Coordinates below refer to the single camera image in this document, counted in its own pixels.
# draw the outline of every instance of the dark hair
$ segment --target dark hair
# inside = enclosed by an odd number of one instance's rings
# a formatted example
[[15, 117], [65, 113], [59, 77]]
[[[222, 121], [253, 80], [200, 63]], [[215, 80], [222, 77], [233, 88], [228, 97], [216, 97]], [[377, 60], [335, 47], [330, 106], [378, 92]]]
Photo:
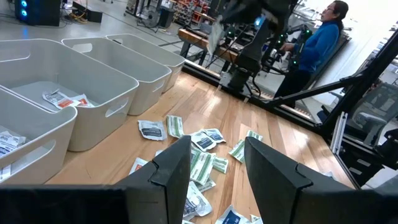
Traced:
[[343, 21], [342, 21], [342, 20], [343, 20], [343, 19], [346, 17], [346, 15], [347, 15], [347, 12], [348, 12], [348, 4], [345, 3], [345, 2], [343, 2], [343, 1], [340, 1], [340, 0], [334, 1], [334, 3], [335, 3], [335, 10], [333, 10], [333, 13], [334, 13], [334, 14], [340, 14], [340, 15], [335, 19], [335, 21], [337, 22], [339, 35], [341, 35], [341, 31], [342, 31], [343, 28], [344, 28], [344, 25], [343, 25]]

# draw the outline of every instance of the computer tower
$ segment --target computer tower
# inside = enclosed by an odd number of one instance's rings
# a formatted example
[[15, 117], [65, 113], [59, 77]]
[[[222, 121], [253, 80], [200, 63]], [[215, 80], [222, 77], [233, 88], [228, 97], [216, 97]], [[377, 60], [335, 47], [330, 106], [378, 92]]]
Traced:
[[59, 26], [61, 0], [15, 0], [15, 17], [32, 26]]

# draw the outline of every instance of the workbench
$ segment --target workbench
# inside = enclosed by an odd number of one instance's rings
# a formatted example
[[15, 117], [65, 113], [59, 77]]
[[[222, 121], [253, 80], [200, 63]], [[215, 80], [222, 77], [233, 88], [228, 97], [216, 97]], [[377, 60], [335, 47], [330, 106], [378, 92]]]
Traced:
[[339, 182], [353, 188], [321, 136], [243, 103], [186, 73], [180, 74], [174, 87], [164, 93], [156, 105], [139, 116], [128, 116], [119, 129], [94, 148], [67, 152], [63, 169], [47, 184], [115, 184], [129, 174], [137, 157], [149, 161], [156, 151], [166, 149], [177, 140], [168, 136], [164, 141], [152, 141], [144, 139], [139, 132], [137, 120], [163, 121], [167, 127], [168, 114], [182, 117], [185, 134], [201, 128], [218, 128], [226, 140], [210, 151], [229, 160], [226, 174], [211, 171], [216, 186], [204, 192], [213, 211], [204, 217], [195, 217], [191, 220], [193, 223], [214, 223], [229, 205], [248, 219], [250, 214], [260, 215], [246, 166], [228, 154], [246, 137], [248, 130], [262, 135], [264, 143], [286, 156], [321, 173], [331, 171]]
[[[178, 36], [180, 37], [180, 40], [184, 42], [181, 48], [180, 55], [186, 58], [188, 56], [188, 51], [189, 48], [194, 45], [200, 49], [203, 50], [203, 54], [200, 57], [199, 60], [199, 65], [202, 65], [203, 62], [205, 61], [206, 53], [207, 53], [207, 45], [208, 45], [208, 40], [206, 37], [200, 37], [199, 35], [196, 35], [189, 30], [186, 29], [179, 29], [178, 30]], [[222, 59], [225, 59], [225, 63], [221, 71], [225, 72], [227, 68], [229, 67], [231, 62], [234, 62], [236, 60], [236, 57], [238, 54], [232, 50], [227, 50], [224, 47], [219, 47], [215, 50], [214, 52], [215, 57], [220, 57]]]

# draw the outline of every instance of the person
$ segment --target person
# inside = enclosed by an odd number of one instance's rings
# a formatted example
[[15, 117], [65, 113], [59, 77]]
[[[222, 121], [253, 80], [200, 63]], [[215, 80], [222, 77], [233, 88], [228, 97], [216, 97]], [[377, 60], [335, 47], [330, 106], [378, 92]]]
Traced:
[[[347, 12], [348, 5], [343, 1], [334, 1], [322, 12], [321, 21], [323, 24], [306, 41], [300, 56], [298, 70], [286, 75], [274, 98], [303, 90], [319, 64], [328, 58], [336, 47], [344, 28], [342, 20], [346, 17]], [[286, 52], [296, 52], [298, 47], [297, 44], [285, 43], [280, 49]], [[286, 105], [295, 108], [295, 102]]]

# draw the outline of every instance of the white plastic bin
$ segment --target white plastic bin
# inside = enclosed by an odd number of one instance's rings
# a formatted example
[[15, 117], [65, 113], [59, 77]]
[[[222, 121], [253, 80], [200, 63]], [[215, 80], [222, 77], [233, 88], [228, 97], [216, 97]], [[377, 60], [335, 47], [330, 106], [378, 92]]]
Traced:
[[42, 93], [56, 89], [67, 96], [85, 94], [95, 105], [76, 107], [70, 151], [91, 149], [120, 127], [138, 87], [126, 74], [44, 39], [0, 41], [0, 71], [0, 86], [48, 111], [58, 109]]
[[63, 39], [62, 43], [109, 65], [139, 82], [129, 115], [139, 115], [158, 102], [171, 70], [103, 37]]
[[167, 80], [163, 92], [166, 92], [174, 86], [174, 83], [181, 72], [182, 66], [184, 65], [185, 58], [132, 34], [107, 35], [106, 38], [116, 40], [123, 46], [169, 67], [169, 69], [172, 70], [172, 73], [169, 80]]
[[11, 164], [11, 176], [0, 184], [43, 184], [63, 164], [77, 110], [50, 113], [0, 88], [0, 132], [26, 137], [25, 144], [0, 157], [0, 168]]

